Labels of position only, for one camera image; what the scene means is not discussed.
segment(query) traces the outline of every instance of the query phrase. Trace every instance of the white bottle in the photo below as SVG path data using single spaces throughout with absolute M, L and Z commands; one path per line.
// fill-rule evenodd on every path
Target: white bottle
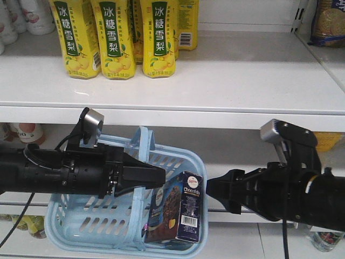
M 15 42 L 18 38 L 7 5 L 2 0 L 0 1 L 0 38 L 5 45 Z
M 22 14 L 22 9 L 18 3 L 18 0 L 5 0 L 7 7 L 10 11 L 10 17 L 12 23 L 15 26 L 17 33 L 23 33 L 26 31 L 26 22 Z
M 2 53 L 4 53 L 4 51 L 5 51 L 5 45 L 4 45 L 4 43 L 2 42 L 2 39 L 1 39 L 1 37 L 0 37 L 0 55 L 1 55 Z
M 44 35 L 55 29 L 47 0 L 19 0 L 26 20 L 26 29 L 33 35 Z

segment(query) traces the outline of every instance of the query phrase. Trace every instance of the shopping basket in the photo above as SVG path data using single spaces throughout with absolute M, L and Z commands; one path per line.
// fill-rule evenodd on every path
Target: shopping basket
M 48 238 L 59 248 L 103 254 L 158 258 L 191 258 L 205 245 L 208 234 L 206 181 L 202 160 L 193 152 L 155 144 L 151 130 L 139 127 L 132 139 L 101 135 L 99 143 L 124 147 L 125 152 L 166 171 L 166 180 L 182 171 L 203 177 L 199 243 L 144 243 L 152 190 L 144 187 L 119 197 L 52 194 L 45 218 Z

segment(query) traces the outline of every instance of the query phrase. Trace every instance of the basket handle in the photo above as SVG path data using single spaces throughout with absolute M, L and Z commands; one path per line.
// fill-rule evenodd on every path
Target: basket handle
M 150 150 L 155 150 L 155 137 L 152 130 L 140 126 L 130 141 L 131 145 L 139 146 L 138 159 L 147 163 Z

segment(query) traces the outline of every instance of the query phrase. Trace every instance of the snack box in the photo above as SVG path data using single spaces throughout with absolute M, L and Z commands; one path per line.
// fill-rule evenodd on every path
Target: snack box
M 199 242 L 203 179 L 181 172 L 153 191 L 145 242 Z

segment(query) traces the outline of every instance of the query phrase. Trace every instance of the white shelf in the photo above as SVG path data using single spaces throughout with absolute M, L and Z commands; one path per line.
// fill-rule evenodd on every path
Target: white shelf
M 258 129 L 272 118 L 345 132 L 345 94 L 294 34 L 202 32 L 176 74 L 68 77 L 56 32 L 24 33 L 0 56 L 0 121 L 75 124 L 85 106 L 108 125 Z
M 0 221 L 0 235 L 11 228 L 12 223 Z M 290 258 L 333 259 L 345 253 L 344 240 L 329 253 L 313 247 L 306 233 L 300 229 L 288 230 Z M 27 231 L 16 230 L 0 250 L 0 258 L 123 258 L 135 256 L 88 254 L 64 251 L 47 238 L 39 240 Z M 211 223 L 205 247 L 195 259 L 277 259 L 284 258 L 281 225 L 248 223 Z
M 315 59 L 324 67 L 329 75 L 345 91 L 345 49 L 334 47 L 317 47 L 308 45 L 309 35 L 300 35 L 301 40 L 313 54 Z

